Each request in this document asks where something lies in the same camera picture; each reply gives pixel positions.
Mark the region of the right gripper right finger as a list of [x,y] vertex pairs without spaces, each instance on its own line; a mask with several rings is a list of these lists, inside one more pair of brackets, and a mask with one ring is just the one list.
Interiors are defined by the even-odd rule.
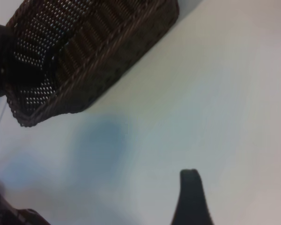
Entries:
[[203,183],[196,169],[180,172],[180,193],[173,225],[212,225]]

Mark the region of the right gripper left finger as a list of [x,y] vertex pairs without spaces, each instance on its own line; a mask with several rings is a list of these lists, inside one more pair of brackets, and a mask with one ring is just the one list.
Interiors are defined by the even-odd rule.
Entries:
[[50,225],[33,209],[16,209],[0,192],[0,225]]

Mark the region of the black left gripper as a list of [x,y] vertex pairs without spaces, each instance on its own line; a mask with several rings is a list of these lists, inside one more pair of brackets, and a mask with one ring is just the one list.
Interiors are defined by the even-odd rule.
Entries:
[[14,41],[13,31],[7,26],[0,25],[0,97],[5,95],[7,64]]

